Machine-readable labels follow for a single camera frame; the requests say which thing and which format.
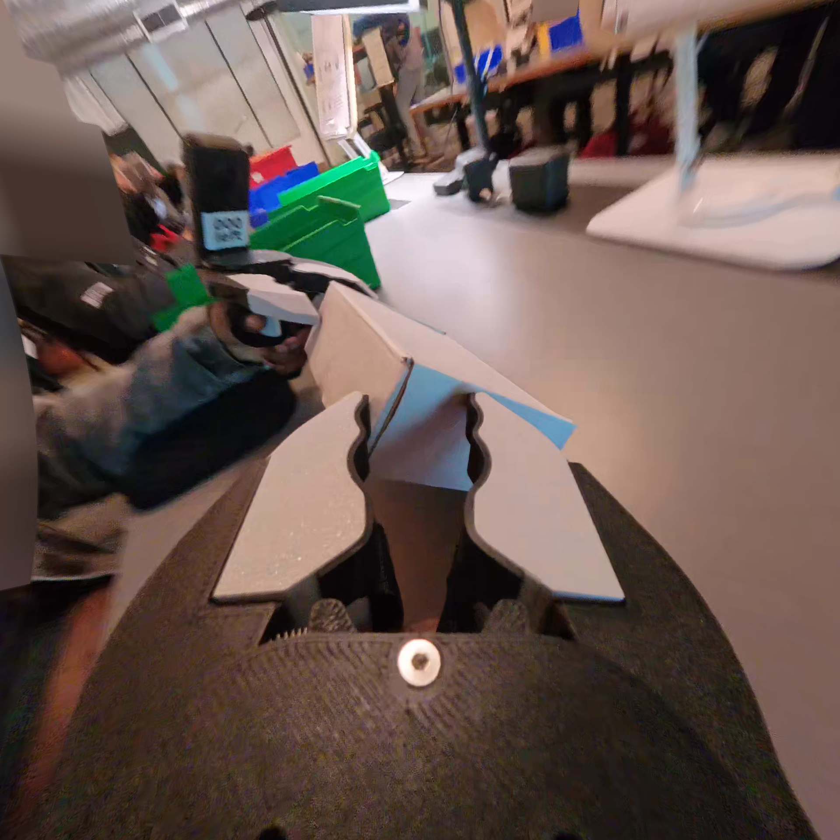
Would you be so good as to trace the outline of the silver air duct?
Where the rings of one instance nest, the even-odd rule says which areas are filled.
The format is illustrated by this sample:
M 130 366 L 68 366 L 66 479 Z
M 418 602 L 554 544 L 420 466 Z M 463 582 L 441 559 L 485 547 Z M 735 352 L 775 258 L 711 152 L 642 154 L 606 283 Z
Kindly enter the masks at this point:
M 28 56 L 56 67 L 85 66 L 164 39 L 241 1 L 6 1 Z

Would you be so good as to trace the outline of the small blue plastic bin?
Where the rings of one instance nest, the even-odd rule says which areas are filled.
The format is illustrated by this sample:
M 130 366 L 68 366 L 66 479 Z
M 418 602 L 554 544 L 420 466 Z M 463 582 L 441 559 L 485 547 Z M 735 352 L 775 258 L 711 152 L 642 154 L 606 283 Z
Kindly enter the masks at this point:
M 304 182 L 316 177 L 319 166 L 310 162 L 296 167 L 284 175 L 278 175 L 248 192 L 248 215 L 252 229 L 267 224 L 270 214 L 281 207 L 280 196 Z

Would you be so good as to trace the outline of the instruction sign on white stand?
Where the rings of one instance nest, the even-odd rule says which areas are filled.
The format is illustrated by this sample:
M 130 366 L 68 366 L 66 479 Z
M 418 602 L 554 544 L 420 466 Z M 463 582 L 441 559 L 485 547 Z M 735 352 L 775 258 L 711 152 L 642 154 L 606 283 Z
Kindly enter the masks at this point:
M 675 80 L 675 162 L 594 215 L 594 238 L 769 270 L 838 260 L 838 157 L 745 154 L 703 158 L 698 128 L 698 28 L 751 21 L 816 2 L 580 2 L 588 46 L 607 53 L 663 35 Z

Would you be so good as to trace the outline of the person's left hand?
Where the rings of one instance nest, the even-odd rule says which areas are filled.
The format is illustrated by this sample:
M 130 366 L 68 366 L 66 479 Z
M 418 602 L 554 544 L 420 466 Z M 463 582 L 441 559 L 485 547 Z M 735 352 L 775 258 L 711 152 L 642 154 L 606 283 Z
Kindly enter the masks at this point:
M 215 302 L 206 308 L 208 321 L 217 339 L 226 351 L 238 361 L 249 364 L 263 364 L 276 373 L 294 379 L 307 362 L 306 345 L 311 327 L 300 329 L 272 346 L 256 348 L 240 342 L 230 328 L 227 305 Z

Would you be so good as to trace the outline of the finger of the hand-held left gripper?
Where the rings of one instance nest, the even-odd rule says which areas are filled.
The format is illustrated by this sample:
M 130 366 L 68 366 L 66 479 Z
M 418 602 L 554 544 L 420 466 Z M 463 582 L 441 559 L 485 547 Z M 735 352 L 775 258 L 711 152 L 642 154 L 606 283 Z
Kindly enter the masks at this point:
M 324 295 L 329 284 L 337 283 L 368 298 L 376 299 L 375 292 L 360 278 L 349 271 L 318 260 L 303 258 L 273 259 L 263 263 L 262 273 L 281 285 L 301 291 L 311 299 Z
M 289 287 L 249 288 L 246 292 L 248 309 L 265 320 L 316 325 L 319 310 L 302 291 Z

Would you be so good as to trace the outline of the cluttered wooden desk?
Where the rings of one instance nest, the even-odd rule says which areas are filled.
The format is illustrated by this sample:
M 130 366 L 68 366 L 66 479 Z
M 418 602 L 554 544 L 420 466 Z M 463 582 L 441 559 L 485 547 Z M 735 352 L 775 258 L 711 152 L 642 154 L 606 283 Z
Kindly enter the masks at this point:
M 646 127 L 648 119 L 638 121 L 631 106 L 634 79 L 639 74 L 655 77 L 673 69 L 669 53 L 657 47 L 639 59 L 621 53 L 613 60 L 595 57 L 584 51 L 572 51 L 523 65 L 507 75 L 495 75 L 479 82 L 479 105 L 473 104 L 469 84 L 456 85 L 412 105 L 410 113 L 416 123 L 425 123 L 428 113 L 449 109 L 458 131 L 463 152 L 484 149 L 495 159 L 509 160 L 534 148 L 526 142 L 518 126 L 523 108 L 532 110 L 534 132 L 545 123 L 550 134 L 549 145 L 565 147 L 577 143 L 577 154 L 593 151 L 597 157 L 623 158 L 633 152 L 634 129 Z M 613 121 L 604 135 L 592 127 L 592 95 L 596 88 L 612 82 L 614 90 Z

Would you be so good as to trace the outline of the person's left forearm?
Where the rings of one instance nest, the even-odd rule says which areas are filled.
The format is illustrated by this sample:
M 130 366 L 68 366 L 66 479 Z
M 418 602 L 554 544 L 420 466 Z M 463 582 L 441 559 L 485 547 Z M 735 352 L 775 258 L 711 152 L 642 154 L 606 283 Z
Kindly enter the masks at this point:
M 231 356 L 207 307 L 187 310 L 86 387 L 34 395 L 39 519 L 117 492 L 142 444 L 235 386 L 269 372 L 290 379 Z

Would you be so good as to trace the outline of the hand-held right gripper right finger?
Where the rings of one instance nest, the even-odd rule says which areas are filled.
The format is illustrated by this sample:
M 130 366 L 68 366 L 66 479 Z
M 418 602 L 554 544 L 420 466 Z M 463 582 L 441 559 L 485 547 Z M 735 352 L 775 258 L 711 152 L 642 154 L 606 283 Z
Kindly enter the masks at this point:
M 465 529 L 519 578 L 573 601 L 624 601 L 550 420 L 487 392 L 469 395 Z

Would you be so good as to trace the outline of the black box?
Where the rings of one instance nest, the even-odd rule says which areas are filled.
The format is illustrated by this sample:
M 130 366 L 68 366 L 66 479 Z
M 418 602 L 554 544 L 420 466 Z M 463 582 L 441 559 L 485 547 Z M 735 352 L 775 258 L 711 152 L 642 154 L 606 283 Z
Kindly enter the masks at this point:
M 552 214 L 569 200 L 570 156 L 561 146 L 532 148 L 508 164 L 511 202 L 528 214 Z

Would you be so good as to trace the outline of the red plastic bin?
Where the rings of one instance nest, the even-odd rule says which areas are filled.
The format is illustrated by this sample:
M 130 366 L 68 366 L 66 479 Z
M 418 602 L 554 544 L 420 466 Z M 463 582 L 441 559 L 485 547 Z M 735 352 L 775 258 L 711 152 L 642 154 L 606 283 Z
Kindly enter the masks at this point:
M 285 145 L 248 158 L 248 188 L 255 190 L 298 167 L 291 147 Z

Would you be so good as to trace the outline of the small black device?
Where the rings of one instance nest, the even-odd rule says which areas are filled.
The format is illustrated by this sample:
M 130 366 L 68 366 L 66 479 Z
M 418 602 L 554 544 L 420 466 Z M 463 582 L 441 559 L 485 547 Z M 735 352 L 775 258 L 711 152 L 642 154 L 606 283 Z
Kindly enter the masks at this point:
M 494 174 L 498 158 L 493 153 L 474 149 L 462 165 L 464 187 L 474 204 L 489 203 L 495 195 Z

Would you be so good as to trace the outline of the dark metal pole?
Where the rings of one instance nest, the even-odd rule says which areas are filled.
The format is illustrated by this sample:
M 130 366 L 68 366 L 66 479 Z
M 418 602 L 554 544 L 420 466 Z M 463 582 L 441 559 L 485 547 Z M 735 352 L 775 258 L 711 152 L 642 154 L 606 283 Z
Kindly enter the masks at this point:
M 465 2 L 450 1 L 449 3 L 454 16 L 458 45 L 465 67 L 465 81 L 469 94 L 470 111 L 476 127 L 477 146 L 482 149 L 485 155 L 489 155 L 490 142 L 484 106 L 484 88 L 476 72 L 476 62 L 466 20 Z

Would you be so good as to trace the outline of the white cardboard mailer box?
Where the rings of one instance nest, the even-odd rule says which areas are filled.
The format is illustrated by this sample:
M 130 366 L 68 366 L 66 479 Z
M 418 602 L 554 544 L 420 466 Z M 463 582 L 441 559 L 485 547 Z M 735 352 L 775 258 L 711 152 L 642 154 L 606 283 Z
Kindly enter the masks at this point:
M 558 448 L 575 430 L 446 334 L 358 291 L 332 283 L 308 344 L 308 367 L 325 407 L 368 397 L 371 475 L 467 490 L 466 395 L 485 392 Z

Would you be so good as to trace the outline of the white paper sign stand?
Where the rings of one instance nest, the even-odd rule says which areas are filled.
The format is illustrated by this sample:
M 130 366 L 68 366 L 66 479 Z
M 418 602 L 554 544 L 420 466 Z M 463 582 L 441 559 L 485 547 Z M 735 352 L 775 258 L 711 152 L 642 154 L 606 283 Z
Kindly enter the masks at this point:
M 344 12 L 314 15 L 311 34 L 318 134 L 339 143 L 351 159 L 364 159 L 371 151 L 358 131 L 350 17 Z

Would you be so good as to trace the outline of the green plastic bin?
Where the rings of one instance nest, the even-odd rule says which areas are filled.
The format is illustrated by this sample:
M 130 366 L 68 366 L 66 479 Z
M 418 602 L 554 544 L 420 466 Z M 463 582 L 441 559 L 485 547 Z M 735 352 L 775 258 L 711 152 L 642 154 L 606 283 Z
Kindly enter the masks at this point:
M 330 196 L 316 196 L 270 214 L 250 236 L 253 249 L 282 251 L 349 271 L 377 291 L 381 279 L 371 252 L 358 204 Z
M 295 207 L 314 207 L 320 197 L 337 199 L 359 208 L 363 222 L 387 214 L 391 203 L 382 180 L 382 159 L 371 151 L 279 194 L 279 208 L 272 216 Z

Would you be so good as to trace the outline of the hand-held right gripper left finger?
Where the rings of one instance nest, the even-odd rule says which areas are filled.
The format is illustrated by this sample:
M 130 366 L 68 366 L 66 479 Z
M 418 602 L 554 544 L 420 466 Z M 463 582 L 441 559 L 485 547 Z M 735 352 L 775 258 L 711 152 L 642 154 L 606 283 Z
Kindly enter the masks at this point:
M 352 392 L 278 445 L 217 579 L 215 602 L 283 600 L 367 543 L 370 432 L 369 397 Z

